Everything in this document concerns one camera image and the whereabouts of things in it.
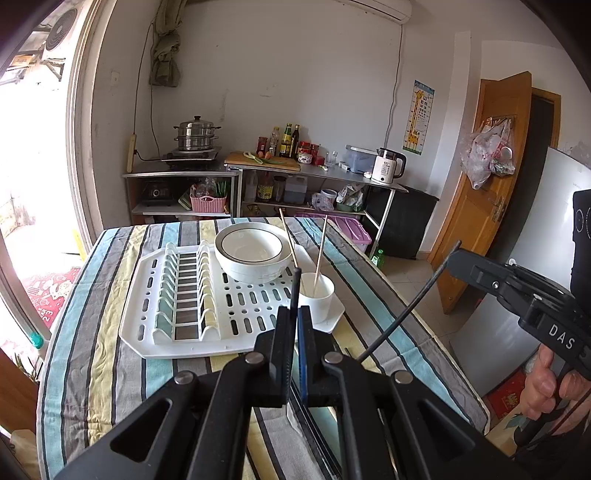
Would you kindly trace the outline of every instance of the wooden door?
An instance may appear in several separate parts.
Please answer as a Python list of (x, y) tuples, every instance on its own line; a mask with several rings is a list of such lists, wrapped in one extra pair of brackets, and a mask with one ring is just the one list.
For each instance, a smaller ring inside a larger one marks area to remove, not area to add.
[(9, 433), (14, 430), (35, 433), (37, 390), (37, 384), (0, 350), (0, 425)]
[[(462, 174), (446, 220), (429, 255), (433, 268), (441, 265), (458, 240), (462, 240), (462, 248), (466, 250), (480, 255), (488, 252), (519, 173), (530, 123), (531, 95), (530, 72), (503, 80), (480, 81), (474, 130), (489, 117), (510, 116), (513, 119), (515, 173), (506, 177), (491, 175), (479, 190), (474, 190), (468, 177)], [(449, 313), (466, 284), (444, 271), (437, 280), (437, 287), (443, 311)]]

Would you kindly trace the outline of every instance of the plastic bag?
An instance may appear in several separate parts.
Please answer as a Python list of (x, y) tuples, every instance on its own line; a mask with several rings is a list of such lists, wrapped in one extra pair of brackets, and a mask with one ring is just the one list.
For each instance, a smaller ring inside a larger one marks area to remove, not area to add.
[(191, 197), (203, 197), (208, 195), (210, 197), (215, 196), (216, 180), (213, 177), (207, 177), (205, 181), (194, 183), (191, 185)]
[(472, 182), (472, 188), (479, 189), (491, 176), (515, 173), (515, 165), (510, 159), (513, 146), (511, 119), (486, 120), (480, 133), (466, 136), (462, 143), (462, 170)]
[(336, 197), (336, 203), (351, 207), (354, 212), (363, 208), (363, 187), (362, 183), (348, 184), (343, 187)]
[(314, 207), (316, 210), (322, 210), (324, 212), (332, 212), (335, 209), (332, 201), (320, 193), (312, 194), (312, 207)]

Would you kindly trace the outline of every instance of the electric kettle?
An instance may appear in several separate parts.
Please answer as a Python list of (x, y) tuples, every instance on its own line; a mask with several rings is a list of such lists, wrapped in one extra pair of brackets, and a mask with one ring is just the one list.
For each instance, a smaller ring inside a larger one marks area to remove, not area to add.
[(371, 179), (376, 183), (390, 185), (394, 179), (399, 179), (404, 175), (405, 168), (406, 157), (404, 155), (387, 148), (379, 148)]

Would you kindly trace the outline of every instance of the hanging cloth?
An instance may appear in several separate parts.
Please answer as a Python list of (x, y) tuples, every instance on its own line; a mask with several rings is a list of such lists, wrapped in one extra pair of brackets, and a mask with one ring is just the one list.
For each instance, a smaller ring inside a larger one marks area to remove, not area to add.
[(174, 59), (181, 44), (175, 31), (181, 23), (187, 0), (162, 0), (154, 20), (158, 38), (152, 51), (150, 83), (162, 87), (177, 87), (180, 70)]

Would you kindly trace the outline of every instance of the striped tablecloth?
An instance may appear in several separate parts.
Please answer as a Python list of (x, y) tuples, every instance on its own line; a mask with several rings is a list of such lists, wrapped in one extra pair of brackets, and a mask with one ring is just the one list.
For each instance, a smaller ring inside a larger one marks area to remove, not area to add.
[[(234, 222), (280, 225), (276, 218), (221, 219), (111, 229), (103, 232), (62, 308), (42, 375), (37, 407), (41, 471), (54, 478), (83, 449), (96, 442), (175, 372), (205, 374), (221, 369), (233, 355), (178, 360), (144, 360), (118, 337), (119, 322), (138, 260), (172, 242), (195, 245), (213, 240)], [(320, 222), (287, 219), (289, 230), (315, 260)], [(335, 284), (345, 313), (333, 336), (341, 350), (358, 356), (400, 314), (404, 304), (385, 277), (334, 225), (328, 228), (322, 273)], [(364, 362), (367, 369), (391, 374), (411, 371), (482, 433), (489, 413), (457, 365), (426, 324), (409, 316)], [(329, 409), (314, 418), (330, 446), (337, 430)], [(331, 475), (291, 404), (255, 408), (251, 417), (244, 478), (324, 479)]]

